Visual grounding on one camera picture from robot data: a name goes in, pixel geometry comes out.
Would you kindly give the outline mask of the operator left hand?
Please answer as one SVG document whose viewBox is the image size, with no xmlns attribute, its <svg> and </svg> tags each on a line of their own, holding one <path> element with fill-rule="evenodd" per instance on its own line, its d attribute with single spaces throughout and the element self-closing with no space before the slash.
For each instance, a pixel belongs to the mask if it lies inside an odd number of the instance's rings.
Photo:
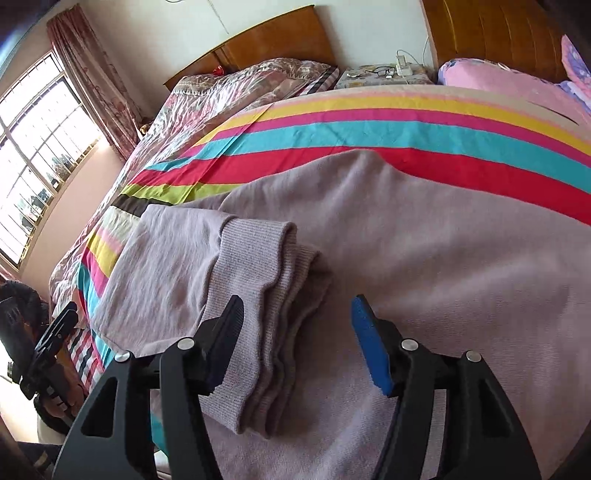
<svg viewBox="0 0 591 480">
<path fill-rule="evenodd" d="M 36 400 L 37 413 L 47 427 L 66 435 L 86 400 L 85 387 L 64 349 L 44 365 L 41 373 L 43 389 Z"/>
</svg>

